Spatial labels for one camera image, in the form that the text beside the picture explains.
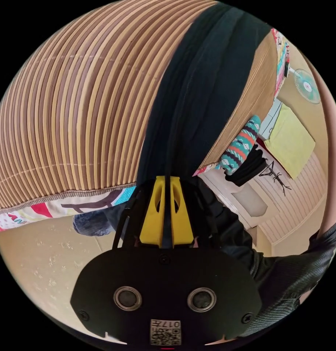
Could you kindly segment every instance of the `striped sock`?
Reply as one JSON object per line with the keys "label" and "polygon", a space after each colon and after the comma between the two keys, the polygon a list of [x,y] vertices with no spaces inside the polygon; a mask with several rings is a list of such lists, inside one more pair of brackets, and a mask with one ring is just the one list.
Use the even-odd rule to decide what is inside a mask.
{"label": "striped sock", "polygon": [[260,118],[253,116],[222,155],[219,164],[228,176],[245,162],[258,137],[260,124]]}

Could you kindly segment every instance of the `yellow plastic mount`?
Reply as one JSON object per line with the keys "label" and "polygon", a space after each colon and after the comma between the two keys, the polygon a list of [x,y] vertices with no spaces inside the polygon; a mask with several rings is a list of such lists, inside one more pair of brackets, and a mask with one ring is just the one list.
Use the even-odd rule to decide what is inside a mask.
{"label": "yellow plastic mount", "polygon": [[[189,215],[183,196],[179,177],[171,177],[171,227],[174,245],[191,244],[194,241]],[[157,245],[161,248],[165,210],[165,178],[156,177],[152,196],[140,233],[143,244]]]}

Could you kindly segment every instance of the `person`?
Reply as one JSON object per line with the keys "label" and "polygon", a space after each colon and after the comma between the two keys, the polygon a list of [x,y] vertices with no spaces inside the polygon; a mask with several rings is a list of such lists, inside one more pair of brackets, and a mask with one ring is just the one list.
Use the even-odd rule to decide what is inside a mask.
{"label": "person", "polygon": [[[322,224],[317,233],[309,239],[308,249],[300,255],[285,257],[264,257],[252,248],[252,237],[245,231],[238,216],[223,206],[214,193],[199,177],[190,182],[198,186],[209,205],[222,242],[222,251],[238,259],[249,270],[257,284],[262,299],[262,308],[250,323],[247,331],[239,337],[246,337],[270,327],[300,305],[300,298],[312,290],[328,268],[336,248],[336,104],[323,79],[306,59],[316,80],[327,126],[328,140],[328,193]],[[75,216],[75,229],[85,235],[107,233],[115,230],[125,204],[97,211],[95,215]],[[79,219],[86,217],[87,226]],[[95,230],[91,222],[97,221]],[[216,343],[231,340],[222,338]]]}

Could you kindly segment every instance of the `yellow towel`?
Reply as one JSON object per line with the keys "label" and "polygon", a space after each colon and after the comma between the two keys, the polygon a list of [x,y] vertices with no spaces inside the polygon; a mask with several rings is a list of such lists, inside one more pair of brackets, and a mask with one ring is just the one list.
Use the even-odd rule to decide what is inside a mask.
{"label": "yellow towel", "polygon": [[292,179],[301,173],[315,147],[315,141],[306,128],[284,104],[270,138],[264,143]]}

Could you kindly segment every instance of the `black cloth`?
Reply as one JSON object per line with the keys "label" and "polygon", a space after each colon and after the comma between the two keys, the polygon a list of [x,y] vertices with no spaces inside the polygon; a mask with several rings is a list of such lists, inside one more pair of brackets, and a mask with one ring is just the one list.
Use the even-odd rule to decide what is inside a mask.
{"label": "black cloth", "polygon": [[263,157],[263,151],[257,150],[257,148],[258,145],[252,147],[246,160],[236,172],[232,175],[225,175],[227,181],[233,182],[237,186],[242,186],[267,167],[266,160]]}
{"label": "black cloth", "polygon": [[[191,177],[189,181],[199,187],[214,215],[222,250],[242,262],[257,284],[262,309],[241,337],[270,327],[289,315],[299,306],[301,295],[315,287],[325,273],[336,247],[336,224],[318,239],[317,233],[313,234],[308,250],[301,255],[264,257],[252,249],[252,237],[238,216],[223,206],[199,177]],[[120,216],[116,207],[106,209],[113,227],[117,227]]]}
{"label": "black cloth", "polygon": [[246,85],[255,51],[271,27],[217,3],[190,26],[155,98],[137,185],[157,175],[190,177],[224,129]]}

